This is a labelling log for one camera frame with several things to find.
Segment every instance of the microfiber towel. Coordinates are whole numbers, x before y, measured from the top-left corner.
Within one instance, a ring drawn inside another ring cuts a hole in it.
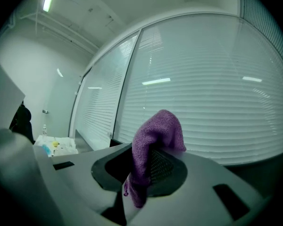
[[[149,150],[154,143],[162,147],[185,151],[183,132],[179,120],[167,110],[160,110],[147,120],[136,132],[132,142],[133,164],[125,182],[124,196],[128,189],[135,207],[142,208],[147,198],[147,187],[151,185],[149,170]]]

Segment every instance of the glass wall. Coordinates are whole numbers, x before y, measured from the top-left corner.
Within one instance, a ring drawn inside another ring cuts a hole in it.
[[[105,54],[85,77],[74,128],[93,150],[109,147],[136,34]]]
[[[221,164],[275,156],[283,152],[283,61],[236,17],[154,24],[142,30],[133,52],[114,138],[131,142],[161,109],[178,117],[191,153]]]

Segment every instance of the door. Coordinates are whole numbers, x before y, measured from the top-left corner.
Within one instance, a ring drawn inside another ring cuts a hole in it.
[[[48,136],[68,137],[71,112],[81,79],[67,69],[57,69],[55,82],[42,111]]]

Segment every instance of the ceiling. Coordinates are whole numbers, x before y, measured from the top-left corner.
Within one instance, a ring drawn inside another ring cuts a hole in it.
[[[42,10],[43,2],[25,0],[18,8],[17,16],[37,21],[91,55],[128,24],[162,9],[200,2],[232,14],[238,11],[238,0],[52,0],[48,13]]]

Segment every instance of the bottle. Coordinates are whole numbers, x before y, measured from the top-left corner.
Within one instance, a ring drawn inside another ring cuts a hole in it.
[[[42,137],[43,137],[43,141],[46,141],[46,140],[47,140],[47,129],[46,129],[46,125],[43,125]]]

